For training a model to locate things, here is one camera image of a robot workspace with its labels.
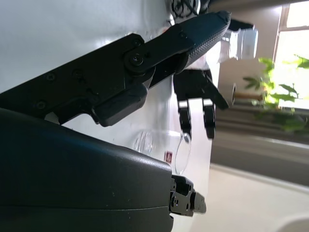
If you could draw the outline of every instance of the bolt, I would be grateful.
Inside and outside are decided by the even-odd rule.
[[[141,45],[141,41],[139,39],[135,39],[135,40],[133,40],[133,45],[138,47],[138,46]]]
[[[53,74],[52,72],[50,72],[46,75],[46,80],[48,80],[48,81],[54,81],[55,79],[56,79],[56,75]]]
[[[143,58],[139,54],[130,57],[130,63],[134,66],[140,66],[143,63]]]
[[[39,109],[39,110],[42,110],[46,107],[46,103],[44,101],[39,101],[37,104],[36,104],[36,107]]]
[[[182,39],[186,39],[186,38],[187,38],[187,35],[186,35],[185,33],[183,33],[183,32],[180,32],[180,33],[179,33],[179,36],[180,36],[180,38],[182,38]]]

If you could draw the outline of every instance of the black plastic housing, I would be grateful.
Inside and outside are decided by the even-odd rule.
[[[1,232],[169,232],[168,164],[0,108]]]

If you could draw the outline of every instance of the textured grip pad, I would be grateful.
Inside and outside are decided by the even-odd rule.
[[[230,22],[231,14],[227,11],[202,14],[182,22],[183,32],[195,43],[195,46],[186,53],[176,73],[180,73],[219,42]]]

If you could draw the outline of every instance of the clear plastic cup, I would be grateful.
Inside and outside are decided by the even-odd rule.
[[[189,161],[191,139],[187,133],[144,130],[136,137],[133,149],[168,163],[173,174],[181,175]]]

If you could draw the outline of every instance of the red label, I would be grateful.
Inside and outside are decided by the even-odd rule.
[[[172,152],[166,151],[165,154],[164,154],[165,162],[171,164],[172,163],[172,156],[173,156]]]

